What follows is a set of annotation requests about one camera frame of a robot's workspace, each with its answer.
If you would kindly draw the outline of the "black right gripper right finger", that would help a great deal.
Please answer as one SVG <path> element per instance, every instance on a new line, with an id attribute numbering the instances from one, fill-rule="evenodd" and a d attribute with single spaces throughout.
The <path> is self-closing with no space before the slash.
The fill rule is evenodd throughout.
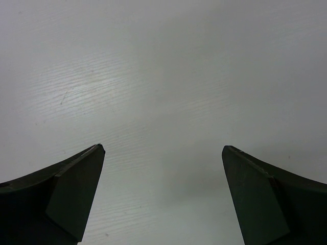
<path id="1" fill-rule="evenodd" d="M 231 145 L 222 161 L 245 244 L 326 244 L 326 184 Z"/>

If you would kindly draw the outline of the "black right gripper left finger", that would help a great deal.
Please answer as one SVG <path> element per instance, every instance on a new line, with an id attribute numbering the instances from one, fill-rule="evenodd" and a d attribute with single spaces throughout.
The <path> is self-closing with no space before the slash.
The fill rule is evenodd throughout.
<path id="1" fill-rule="evenodd" d="M 95 144 L 61 162 L 1 183 L 1 244 L 78 244 L 105 150 Z"/>

